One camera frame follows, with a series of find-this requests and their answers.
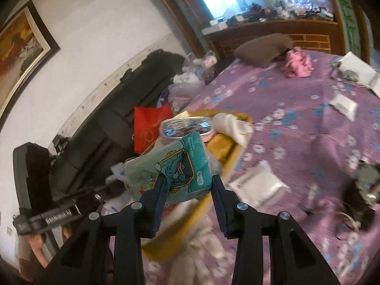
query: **teal package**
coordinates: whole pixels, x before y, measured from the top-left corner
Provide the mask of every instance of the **teal package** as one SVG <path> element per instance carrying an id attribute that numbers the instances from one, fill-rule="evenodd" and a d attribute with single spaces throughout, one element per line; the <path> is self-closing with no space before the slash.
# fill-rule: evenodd
<path id="1" fill-rule="evenodd" d="M 205 195 L 211 188 L 211 173 L 205 145 L 198 132 L 151 151 L 125 164 L 127 187 L 135 200 L 155 186 L 159 173 L 168 182 L 167 204 Z"/>

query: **painting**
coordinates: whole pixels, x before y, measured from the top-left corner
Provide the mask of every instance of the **painting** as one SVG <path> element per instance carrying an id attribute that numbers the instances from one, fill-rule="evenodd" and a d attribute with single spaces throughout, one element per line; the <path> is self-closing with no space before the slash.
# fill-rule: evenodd
<path id="1" fill-rule="evenodd" d="M 31 0 L 3 25 L 0 30 L 0 130 L 23 89 L 58 50 Z"/>

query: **bed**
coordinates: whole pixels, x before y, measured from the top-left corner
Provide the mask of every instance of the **bed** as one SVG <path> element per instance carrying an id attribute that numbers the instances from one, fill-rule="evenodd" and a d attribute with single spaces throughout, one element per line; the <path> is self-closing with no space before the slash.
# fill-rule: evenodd
<path id="1" fill-rule="evenodd" d="M 261 69 L 235 60 L 187 110 L 233 110 L 252 117 L 255 133 L 232 179 L 259 160 L 267 160 L 291 192 L 258 210 L 270 214 L 290 212 L 341 284 L 356 284 L 359 280 L 363 282 L 361 277 L 368 266 L 377 265 L 374 258 L 380 245 L 379 207 L 375 207 L 377 213 L 371 229 L 359 233 L 346 226 L 337 211 L 343 211 L 341 194 L 358 161 L 380 163 L 380 100 L 364 87 L 335 76 L 330 63 L 337 56 L 306 52 L 315 67 L 310 77 L 286 78 L 281 71 L 282 62 Z M 329 105 L 337 92 L 359 104 L 355 122 Z M 313 213 L 307 215 L 305 208 Z M 230 284 L 237 241 L 223 237 L 213 209 L 208 216 L 225 256 L 219 260 L 206 256 L 205 265 L 215 284 Z M 264 254 L 264 284 L 269 284 L 269 245 L 265 240 Z M 153 279 L 152 284 L 167 283 L 169 263 L 156 265 L 145 261 L 144 265 L 147 284 Z"/>

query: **silver screw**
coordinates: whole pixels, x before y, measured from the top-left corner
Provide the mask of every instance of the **silver screw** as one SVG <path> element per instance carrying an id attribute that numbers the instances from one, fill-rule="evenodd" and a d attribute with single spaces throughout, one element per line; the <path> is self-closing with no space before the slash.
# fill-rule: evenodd
<path id="1" fill-rule="evenodd" d="M 237 205 L 236 205 L 236 208 L 238 208 L 239 210 L 247 210 L 248 209 L 248 205 L 247 204 L 245 204 L 245 203 L 238 203 Z"/>
<path id="2" fill-rule="evenodd" d="M 136 201 L 134 202 L 132 205 L 131 205 L 131 208 L 134 209 L 134 210 L 138 210 L 138 209 L 141 209 L 142 208 L 142 203 L 140 203 L 139 201 Z"/>
<path id="3" fill-rule="evenodd" d="M 282 218 L 283 220 L 289 220 L 290 214 L 288 212 L 283 211 L 280 213 L 280 218 Z"/>
<path id="4" fill-rule="evenodd" d="M 92 221 L 96 220 L 98 217 L 99 217 L 99 213 L 98 212 L 91 212 L 89 214 L 89 219 L 92 220 Z"/>

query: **brown pillow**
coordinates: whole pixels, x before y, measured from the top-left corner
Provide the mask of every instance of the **brown pillow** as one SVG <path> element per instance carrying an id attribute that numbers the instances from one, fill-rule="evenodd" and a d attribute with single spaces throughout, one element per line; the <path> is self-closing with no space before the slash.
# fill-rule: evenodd
<path id="1" fill-rule="evenodd" d="M 240 45 L 235 56 L 255 67 L 268 67 L 272 60 L 293 48 L 292 39 L 284 34 L 266 35 Z"/>

